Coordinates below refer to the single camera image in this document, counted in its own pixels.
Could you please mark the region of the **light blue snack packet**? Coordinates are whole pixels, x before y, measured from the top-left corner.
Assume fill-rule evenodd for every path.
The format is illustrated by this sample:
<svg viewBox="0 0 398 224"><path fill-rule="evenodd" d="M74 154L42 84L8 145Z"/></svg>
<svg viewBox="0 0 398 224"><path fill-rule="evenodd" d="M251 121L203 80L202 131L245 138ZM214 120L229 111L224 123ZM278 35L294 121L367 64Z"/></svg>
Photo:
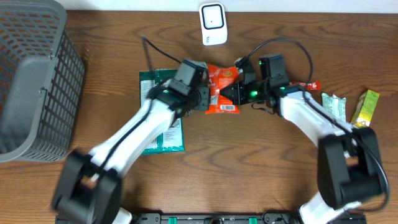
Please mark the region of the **light blue snack packet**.
<svg viewBox="0 0 398 224"><path fill-rule="evenodd" d="M346 98L322 93L322 106L342 121L346 121Z"/></svg>

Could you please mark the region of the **green yellow juice carton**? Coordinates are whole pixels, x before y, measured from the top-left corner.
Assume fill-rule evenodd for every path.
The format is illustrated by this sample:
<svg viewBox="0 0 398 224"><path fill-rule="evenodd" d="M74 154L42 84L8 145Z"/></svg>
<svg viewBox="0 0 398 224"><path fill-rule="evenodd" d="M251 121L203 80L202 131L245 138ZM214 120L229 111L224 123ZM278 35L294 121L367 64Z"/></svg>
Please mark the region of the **green yellow juice carton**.
<svg viewBox="0 0 398 224"><path fill-rule="evenodd" d="M366 90L359 97L358 104L351 119L351 124L357 128L369 127L378 99L379 93Z"/></svg>

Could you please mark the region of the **green snack bag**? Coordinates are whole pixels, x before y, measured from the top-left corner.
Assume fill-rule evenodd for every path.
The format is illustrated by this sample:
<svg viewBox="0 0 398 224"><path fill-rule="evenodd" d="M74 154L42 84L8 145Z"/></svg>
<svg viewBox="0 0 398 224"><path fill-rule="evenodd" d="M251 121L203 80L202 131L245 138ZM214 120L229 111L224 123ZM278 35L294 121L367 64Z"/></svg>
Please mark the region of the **green snack bag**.
<svg viewBox="0 0 398 224"><path fill-rule="evenodd" d="M144 104L147 93L155 85L161 81L172 78L176 74L176 70L157 69L151 75L150 71L140 71L140 103ZM183 141L183 123L182 119L177 119L169 129L157 136L144 150L142 155L163 154L170 152L181 152L185 150Z"/></svg>

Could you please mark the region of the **red snack stick packet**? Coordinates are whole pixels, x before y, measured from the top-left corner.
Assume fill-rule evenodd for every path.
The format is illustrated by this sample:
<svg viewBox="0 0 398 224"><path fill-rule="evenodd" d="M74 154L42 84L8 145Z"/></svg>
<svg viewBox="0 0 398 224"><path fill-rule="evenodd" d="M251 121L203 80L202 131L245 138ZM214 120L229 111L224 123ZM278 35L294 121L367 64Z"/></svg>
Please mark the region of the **red snack stick packet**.
<svg viewBox="0 0 398 224"><path fill-rule="evenodd" d="M322 86L320 81L315 80L309 83L305 82L290 82L291 85L300 85L302 87L307 87L307 90L321 90Z"/></svg>

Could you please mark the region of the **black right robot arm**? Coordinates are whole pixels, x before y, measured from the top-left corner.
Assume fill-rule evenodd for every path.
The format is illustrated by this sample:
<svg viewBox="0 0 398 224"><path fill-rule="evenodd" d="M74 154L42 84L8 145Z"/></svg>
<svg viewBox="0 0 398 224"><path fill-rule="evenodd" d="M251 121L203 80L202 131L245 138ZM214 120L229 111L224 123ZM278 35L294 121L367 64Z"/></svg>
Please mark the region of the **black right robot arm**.
<svg viewBox="0 0 398 224"><path fill-rule="evenodd" d="M220 93L234 105L269 104L270 114L296 125L318 148L318 192L303 204L293 223L331 223L372 197L389 195L376 133L337 119L305 87L291 84L281 54L259 59L261 79L243 57L235 61L243 80Z"/></svg>

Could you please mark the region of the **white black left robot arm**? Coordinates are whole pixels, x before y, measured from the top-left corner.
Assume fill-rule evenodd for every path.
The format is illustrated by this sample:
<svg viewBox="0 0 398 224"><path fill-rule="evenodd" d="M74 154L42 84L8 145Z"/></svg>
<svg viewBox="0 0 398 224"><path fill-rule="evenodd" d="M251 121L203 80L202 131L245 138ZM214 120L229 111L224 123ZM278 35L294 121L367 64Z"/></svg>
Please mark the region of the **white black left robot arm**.
<svg viewBox="0 0 398 224"><path fill-rule="evenodd" d="M71 223L131 223L121 206L123 179L136 159L160 134L204 100L205 62L185 59L176 74L146 94L139 111L113 136L83 155L69 153L51 208Z"/></svg>

